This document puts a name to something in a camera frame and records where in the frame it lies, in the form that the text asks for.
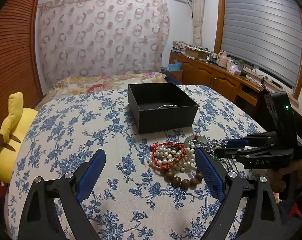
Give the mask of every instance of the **red string bracelet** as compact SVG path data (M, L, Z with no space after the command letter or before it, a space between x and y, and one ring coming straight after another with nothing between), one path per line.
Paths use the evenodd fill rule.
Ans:
M185 155L187 154L187 152L186 152L186 147L184 146L184 144L183 143L161 143L161 144L156 144L156 145L151 145L151 147L150 147L150 150L152 151L152 157L151 157L151 159L152 159L152 161L158 166L158 167L160 167L161 169L165 169L165 170L168 170L168 169L170 169L171 168L171 165L175 165L177 162L174 160L173 162L172 162L172 164L170 165L170 164L159 164L158 162L157 162L157 160L155 159L155 152L156 152L156 150L158 149L158 147L160 147L160 146L167 146L167 145L170 145L171 147L181 147L181 150L182 150L182 156L180 155L179 157L176 157L176 158L178 158L179 160L181 160L182 158L184 158L185 157Z

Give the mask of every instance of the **cardboard box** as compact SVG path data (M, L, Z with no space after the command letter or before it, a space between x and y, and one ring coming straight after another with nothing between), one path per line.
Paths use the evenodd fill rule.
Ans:
M202 51L202 50L193 50L190 49L188 47L186 47L186 55L195 57L195 58L204 58L206 59L208 57L208 55L210 54L210 52L206 52L206 51Z
M193 124L198 105L173 83L128 85L129 106L139 133L187 127ZM161 108L163 105L177 107Z
M183 74L183 70L178 70L178 71L170 71L177 80L179 80L180 82L182 82L182 74Z

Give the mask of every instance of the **human hand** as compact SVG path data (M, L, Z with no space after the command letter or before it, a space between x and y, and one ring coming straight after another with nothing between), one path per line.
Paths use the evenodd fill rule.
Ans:
M292 164L286 168L279 169L279 171L274 171L272 169L268 169L268 177L270 180L270 185L273 192L281 193L286 188L286 183L282 180L282 176L285 174L290 174L292 172L297 172L297 181L296 181L296 189L302 187L302 159L295 160Z

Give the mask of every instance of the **wooden bead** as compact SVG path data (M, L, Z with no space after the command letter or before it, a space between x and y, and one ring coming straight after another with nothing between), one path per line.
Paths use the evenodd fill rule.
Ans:
M173 179L172 179L172 185L174 186L180 186L180 183L181 183L181 178L178 177L178 176L175 176Z
M190 187L190 181L188 179L184 179L183 181L181 181L181 187L183 189L187 189L188 187Z
M202 179L202 174L200 172L197 172L195 174L195 177L198 179L198 180L201 180Z
M194 187L194 186L198 185L198 183L199 183L199 180L197 178L190 179L190 185L191 186Z
M164 175L167 181L171 181L174 177L175 173L173 171L167 171Z

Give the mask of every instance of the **window blind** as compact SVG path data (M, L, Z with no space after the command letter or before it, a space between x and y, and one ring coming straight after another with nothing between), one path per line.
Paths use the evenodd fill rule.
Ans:
M225 0L221 49L295 86L302 26L294 0Z

